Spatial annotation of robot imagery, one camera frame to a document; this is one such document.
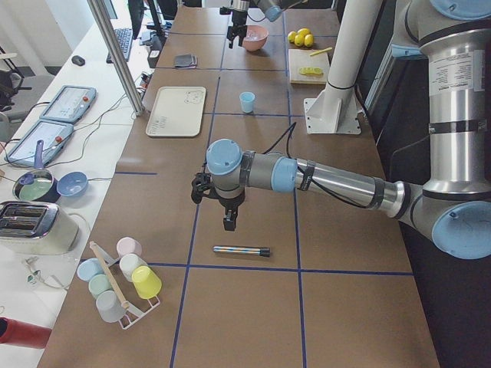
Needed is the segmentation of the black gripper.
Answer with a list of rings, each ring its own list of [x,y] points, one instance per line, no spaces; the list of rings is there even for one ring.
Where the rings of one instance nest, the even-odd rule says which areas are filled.
[[[228,27],[227,39],[229,42],[229,48],[233,48],[234,38],[239,37],[239,46],[243,47],[243,42],[247,32],[247,15],[249,7],[248,5],[231,5],[229,7],[220,7],[219,13],[221,15],[231,15],[232,25]]]
[[[203,198],[216,199],[225,209],[223,227],[234,231],[239,217],[239,207],[245,200],[244,186],[235,176],[217,176],[211,173],[198,172],[191,182],[191,199],[200,204]]]

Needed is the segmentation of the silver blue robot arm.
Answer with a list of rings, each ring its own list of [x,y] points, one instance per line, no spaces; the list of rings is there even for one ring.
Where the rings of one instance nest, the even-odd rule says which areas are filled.
[[[305,3],[302,0],[257,0],[252,1],[270,21],[276,21],[279,16],[289,8],[298,4]],[[249,11],[249,0],[231,1],[230,5],[221,7],[219,13],[221,15],[232,15],[232,24],[228,27],[226,38],[229,41],[229,48],[232,49],[234,40],[239,39],[238,46],[242,47],[242,43],[247,34],[246,25]]]
[[[490,3],[398,1],[388,54],[428,61],[417,89],[428,97],[403,107],[409,76],[397,71],[375,111],[377,150],[387,179],[243,150],[217,140],[196,174],[195,203],[215,199],[226,230],[236,227],[246,188],[316,191],[360,209],[375,209],[410,226],[461,259],[490,254]]]

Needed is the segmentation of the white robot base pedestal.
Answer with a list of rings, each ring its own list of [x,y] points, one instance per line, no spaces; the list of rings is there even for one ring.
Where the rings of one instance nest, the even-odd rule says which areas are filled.
[[[325,89],[316,98],[304,99],[307,133],[361,133],[354,86],[382,3],[346,2]]]

